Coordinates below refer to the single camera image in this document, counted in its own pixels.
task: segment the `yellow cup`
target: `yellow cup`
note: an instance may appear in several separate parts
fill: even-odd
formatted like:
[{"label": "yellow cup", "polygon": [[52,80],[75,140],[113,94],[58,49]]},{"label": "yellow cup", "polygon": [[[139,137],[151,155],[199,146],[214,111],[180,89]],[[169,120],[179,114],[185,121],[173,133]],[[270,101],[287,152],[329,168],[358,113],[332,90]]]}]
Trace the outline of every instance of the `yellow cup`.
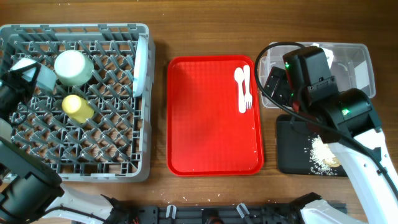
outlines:
[{"label": "yellow cup", "polygon": [[62,101],[62,109],[69,116],[69,118],[78,121],[79,123],[86,122],[87,118],[92,118],[94,110],[88,106],[88,102],[76,95],[69,95]]}]

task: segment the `gray crate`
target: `gray crate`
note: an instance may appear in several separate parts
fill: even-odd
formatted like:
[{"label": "gray crate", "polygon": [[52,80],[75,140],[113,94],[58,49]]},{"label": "gray crate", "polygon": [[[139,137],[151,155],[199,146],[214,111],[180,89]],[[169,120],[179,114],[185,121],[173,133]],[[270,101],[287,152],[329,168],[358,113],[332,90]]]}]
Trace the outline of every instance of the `gray crate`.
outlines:
[{"label": "gray crate", "polygon": [[[137,40],[148,40],[145,89],[132,97]],[[145,24],[6,25],[0,28],[0,72],[20,58],[53,69],[57,56],[78,50],[95,64],[93,78],[83,86],[63,86],[52,93],[36,89],[28,109],[11,116],[18,122],[12,141],[40,158],[63,180],[140,182],[150,170],[150,98],[154,82],[155,44]],[[79,124],[62,111],[62,99],[76,94],[88,100],[95,115]],[[11,181],[10,174],[5,181]]]}]

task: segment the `tray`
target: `tray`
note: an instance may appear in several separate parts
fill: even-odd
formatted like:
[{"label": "tray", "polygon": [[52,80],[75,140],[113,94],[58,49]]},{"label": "tray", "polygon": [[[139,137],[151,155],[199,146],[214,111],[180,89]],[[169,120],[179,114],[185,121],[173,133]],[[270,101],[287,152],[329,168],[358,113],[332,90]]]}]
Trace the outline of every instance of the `tray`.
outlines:
[{"label": "tray", "polygon": [[[251,67],[253,107],[238,111],[234,71]],[[252,175],[263,163],[253,62],[244,55],[179,57],[167,71],[167,165],[178,176]]]},{"label": "tray", "polygon": [[[146,83],[142,96],[132,96],[137,40],[148,41]],[[12,142],[38,157],[63,180],[140,182],[150,171],[150,98],[154,82],[155,45],[145,24],[27,24],[0,28],[0,71],[20,58],[31,58],[53,70],[57,56],[78,50],[95,64],[93,78],[82,86],[63,86],[53,93],[36,89],[29,102],[11,116],[28,112],[12,131]],[[76,94],[95,115],[78,124],[62,111],[62,99]],[[10,174],[5,181],[16,176]]]}]

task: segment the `clear plastic bin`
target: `clear plastic bin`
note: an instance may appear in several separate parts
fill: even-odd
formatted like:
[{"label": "clear plastic bin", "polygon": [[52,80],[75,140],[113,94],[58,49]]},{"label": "clear plastic bin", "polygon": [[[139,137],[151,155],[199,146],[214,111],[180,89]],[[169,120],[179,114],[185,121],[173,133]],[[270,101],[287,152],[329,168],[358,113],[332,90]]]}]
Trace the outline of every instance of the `clear plastic bin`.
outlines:
[{"label": "clear plastic bin", "polygon": [[[333,51],[334,58],[330,71],[336,77],[339,91],[358,88],[364,91],[369,98],[374,97],[376,89],[372,62],[368,48],[365,45],[316,43],[319,44],[319,47]],[[314,42],[301,42],[301,44],[311,46]],[[298,49],[296,46],[282,45],[267,51],[267,55],[260,60],[259,76],[261,85],[265,84],[272,67],[276,66],[284,69],[282,56],[296,49]],[[266,108],[277,108],[265,96],[262,96],[261,100]]]}]

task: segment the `wood grain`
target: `wood grain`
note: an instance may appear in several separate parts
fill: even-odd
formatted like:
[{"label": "wood grain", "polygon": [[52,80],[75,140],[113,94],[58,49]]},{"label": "wood grain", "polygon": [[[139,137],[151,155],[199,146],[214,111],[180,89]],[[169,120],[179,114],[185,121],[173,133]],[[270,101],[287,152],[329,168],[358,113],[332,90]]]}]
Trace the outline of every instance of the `wood grain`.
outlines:
[{"label": "wood grain", "polygon": [[[362,43],[368,46],[376,81],[373,103],[384,122],[392,160],[398,165],[398,20],[396,1],[4,1],[0,24],[143,22],[156,44],[152,90],[152,158],[147,181],[137,184],[67,185],[139,205],[232,205],[289,202],[309,192],[347,203],[366,220],[347,178],[285,175],[277,170],[277,109],[261,108],[265,165],[253,176],[180,178],[165,163],[166,76],[171,59],[183,55],[245,54],[253,60],[275,41]],[[38,223],[69,223],[61,219]]]}]

